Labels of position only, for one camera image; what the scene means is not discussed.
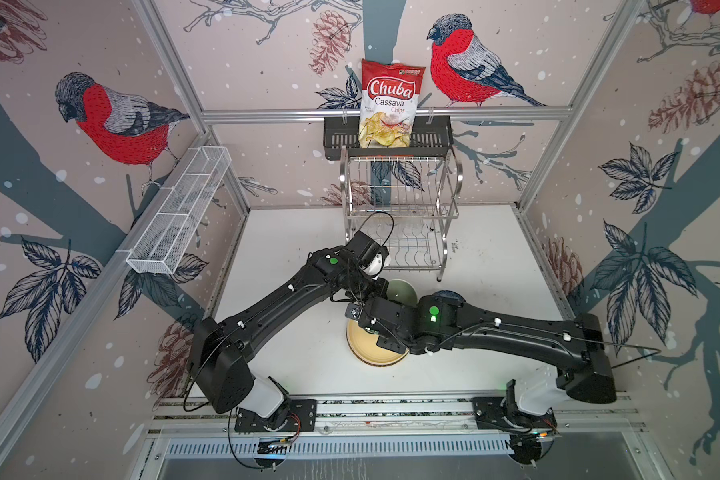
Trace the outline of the yellow plate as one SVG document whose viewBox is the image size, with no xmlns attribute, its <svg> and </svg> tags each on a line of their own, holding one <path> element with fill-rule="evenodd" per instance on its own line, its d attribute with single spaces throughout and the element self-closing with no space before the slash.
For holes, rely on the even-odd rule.
<svg viewBox="0 0 720 480">
<path fill-rule="evenodd" d="M 356 321 L 349 320 L 346 339 L 353 355 L 361 362 L 373 367 L 388 367 L 402 361 L 408 352 L 397 353 L 379 347 L 377 334 L 367 332 Z"/>
</svg>

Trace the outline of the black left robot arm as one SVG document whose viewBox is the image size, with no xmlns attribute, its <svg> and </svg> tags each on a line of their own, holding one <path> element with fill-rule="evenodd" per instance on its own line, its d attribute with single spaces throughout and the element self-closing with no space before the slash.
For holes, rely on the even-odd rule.
<svg viewBox="0 0 720 480">
<path fill-rule="evenodd" d="M 388 248 L 363 232 L 346 245 L 309 253 L 303 266 L 257 303 L 224 319 L 195 323 L 187 371 L 218 414 L 242 406 L 270 417 L 286 402 L 273 382 L 255 377 L 249 361 L 291 321 L 344 290 L 352 303 L 386 295 L 383 270 Z"/>
</svg>

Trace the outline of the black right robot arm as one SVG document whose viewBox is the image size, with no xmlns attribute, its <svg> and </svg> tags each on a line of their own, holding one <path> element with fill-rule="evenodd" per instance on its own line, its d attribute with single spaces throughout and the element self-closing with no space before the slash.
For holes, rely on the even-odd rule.
<svg viewBox="0 0 720 480">
<path fill-rule="evenodd" d="M 557 425 L 553 408 L 561 402 L 605 405 L 617 399 L 602 331 L 590 314 L 573 321 L 531 319 L 476 307 L 456 293 L 438 292 L 412 306 L 371 296 L 351 303 L 345 316 L 376 334 L 377 346 L 395 353 L 486 350 L 540 362 L 528 376 L 509 380 L 503 396 L 472 399 L 481 429 L 551 430 Z"/>
</svg>

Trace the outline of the light green bowl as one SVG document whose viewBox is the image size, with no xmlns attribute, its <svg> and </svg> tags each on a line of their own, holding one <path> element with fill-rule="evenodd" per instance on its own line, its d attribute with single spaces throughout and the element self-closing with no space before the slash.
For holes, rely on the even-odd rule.
<svg viewBox="0 0 720 480">
<path fill-rule="evenodd" d="M 416 307 L 418 295 L 414 287 L 405 280 L 393 279 L 388 281 L 386 298 L 395 303 Z"/>
</svg>

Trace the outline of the blue white patterned bowl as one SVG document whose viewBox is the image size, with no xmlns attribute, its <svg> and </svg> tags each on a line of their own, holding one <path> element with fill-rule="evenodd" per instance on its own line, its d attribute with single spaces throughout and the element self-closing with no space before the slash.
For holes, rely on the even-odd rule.
<svg viewBox="0 0 720 480">
<path fill-rule="evenodd" d="M 460 295 L 457 292 L 452 291 L 452 290 L 440 290 L 440 291 L 435 292 L 434 296 L 454 300 L 459 303 L 465 302 L 465 298 L 462 295 Z"/>
</svg>

